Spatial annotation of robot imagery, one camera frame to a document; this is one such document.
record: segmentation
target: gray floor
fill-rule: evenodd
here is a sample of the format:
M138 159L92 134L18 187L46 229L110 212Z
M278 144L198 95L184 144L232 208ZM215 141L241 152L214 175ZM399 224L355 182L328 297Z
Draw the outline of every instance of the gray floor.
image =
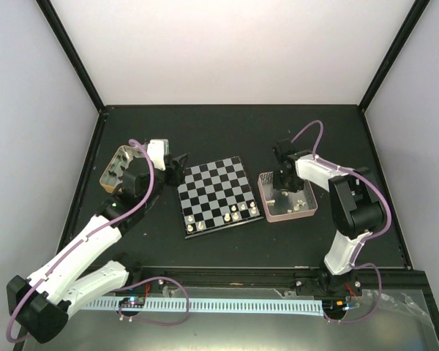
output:
M439 350L422 311L423 301L413 296L415 308L406 301L384 301L375 316L355 325L329 325L323 318L308 316L191 314L184 324L163 328L121 322L113 312L81 311L54 340L47 344L31 341L24 350ZM351 311L348 317L364 314L366 308ZM174 320L178 315L148 317Z

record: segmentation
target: red wire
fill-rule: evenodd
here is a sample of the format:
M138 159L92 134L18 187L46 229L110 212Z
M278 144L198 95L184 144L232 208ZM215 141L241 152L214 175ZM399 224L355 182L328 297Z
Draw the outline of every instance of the red wire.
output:
M151 285L149 283L146 283L146 289L145 289L145 298L148 297L148 293L149 293L149 289L150 289Z
M351 287L350 287L347 283L345 283L345 286L346 286L346 288L350 291L350 294L351 294L352 296L354 296L354 297L356 298L356 300L358 300L359 302L361 302L361 299L360 299L358 296L356 296L356 294L354 293L354 291L351 289Z

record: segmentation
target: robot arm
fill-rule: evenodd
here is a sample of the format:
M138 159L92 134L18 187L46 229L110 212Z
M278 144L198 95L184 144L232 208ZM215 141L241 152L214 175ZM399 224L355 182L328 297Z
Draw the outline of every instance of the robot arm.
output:
M104 224L132 210L148 190L149 169L144 158L134 157L124 171L122 182L101 205L85 228L51 261L27 279L15 276L7 285L10 314L32 288L16 320L40 343L53 339L79 309L105 293L123 287L139 265L129 269L123 255L104 267L78 278L109 246L119 241L153 206L164 185L184 181L187 155L171 159L167 140L151 140L147 154L154 165L154 186L146 203L119 222L98 230ZM49 273L49 270L60 263Z
M296 152L289 140L278 142L274 153L280 163L280 170L274 172L275 189L297 192L304 188L307 180L329 192L337 232L324 263L330 276L348 273L364 245L363 239L384 222L379 199L357 178L319 163L318 155L313 156L310 151ZM367 168L355 172L374 183Z

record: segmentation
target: chessboard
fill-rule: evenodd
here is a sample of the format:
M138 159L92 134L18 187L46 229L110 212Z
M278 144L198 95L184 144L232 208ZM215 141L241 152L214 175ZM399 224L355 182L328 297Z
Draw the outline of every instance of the chessboard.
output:
M238 156L187 168L178 192L185 238L262 218Z

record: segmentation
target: white wall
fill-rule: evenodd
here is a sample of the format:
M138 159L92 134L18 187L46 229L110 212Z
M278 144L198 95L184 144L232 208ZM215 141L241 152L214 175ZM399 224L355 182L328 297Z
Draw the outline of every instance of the white wall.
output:
M439 1L431 1L367 112L416 268L439 307Z
M96 117L36 2L0 0L0 350L7 282L55 254Z
M53 0L106 104L357 104L413 0Z

